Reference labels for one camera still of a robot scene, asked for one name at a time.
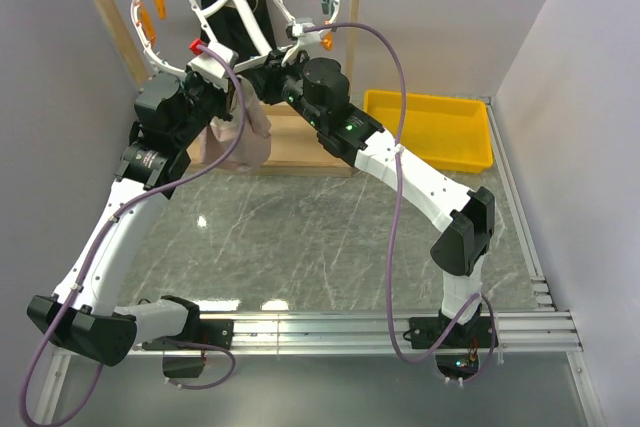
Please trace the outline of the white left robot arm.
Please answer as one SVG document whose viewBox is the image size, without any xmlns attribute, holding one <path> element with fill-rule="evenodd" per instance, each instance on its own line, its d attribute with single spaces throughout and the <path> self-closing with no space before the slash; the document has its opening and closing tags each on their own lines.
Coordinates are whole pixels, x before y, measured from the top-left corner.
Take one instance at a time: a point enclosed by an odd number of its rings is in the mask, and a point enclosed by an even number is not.
<svg viewBox="0 0 640 427">
<path fill-rule="evenodd" d="M 189 349 L 202 335 L 199 307 L 165 295 L 121 307 L 118 295 L 134 257 L 191 163 L 188 147 L 211 120 L 230 119 L 224 89 L 190 71 L 158 73 L 134 102 L 136 119 L 107 204 L 80 257 L 49 296 L 36 295 L 27 315 L 47 340 L 105 366 L 141 343 L 167 337 Z"/>
</svg>

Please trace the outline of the pink and cream underwear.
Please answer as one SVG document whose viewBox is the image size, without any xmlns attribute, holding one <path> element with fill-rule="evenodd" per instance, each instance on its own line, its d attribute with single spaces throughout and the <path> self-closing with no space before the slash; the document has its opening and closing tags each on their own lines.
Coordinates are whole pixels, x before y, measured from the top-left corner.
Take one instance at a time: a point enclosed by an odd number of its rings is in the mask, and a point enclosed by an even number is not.
<svg viewBox="0 0 640 427">
<path fill-rule="evenodd" d="M 240 128 L 240 101 L 233 94 L 231 121 L 214 118 L 197 138 L 199 154 L 197 162 L 203 165 L 213 163 L 233 143 L 240 140 L 233 152 L 224 160 L 220 168 L 227 171 L 249 172 L 260 168 L 271 155 L 271 123 L 260 105 L 251 83 L 239 77 L 247 108 L 244 127 Z"/>
</svg>

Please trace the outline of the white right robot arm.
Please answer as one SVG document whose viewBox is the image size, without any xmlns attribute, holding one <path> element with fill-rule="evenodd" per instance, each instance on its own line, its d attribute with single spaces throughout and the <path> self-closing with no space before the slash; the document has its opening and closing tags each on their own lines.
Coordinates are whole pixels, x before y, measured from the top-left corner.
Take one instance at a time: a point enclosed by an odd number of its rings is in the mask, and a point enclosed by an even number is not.
<svg viewBox="0 0 640 427">
<path fill-rule="evenodd" d="M 465 345 L 481 316 L 480 271 L 494 233 L 493 193 L 446 177 L 355 107 L 349 80 L 335 60 L 300 52 L 285 63 L 271 53 L 243 75 L 261 101 L 287 103 L 315 130 L 329 154 L 392 188 L 399 202 L 411 203 L 439 231 L 430 255 L 443 272 L 440 331 L 448 344 Z"/>
</svg>

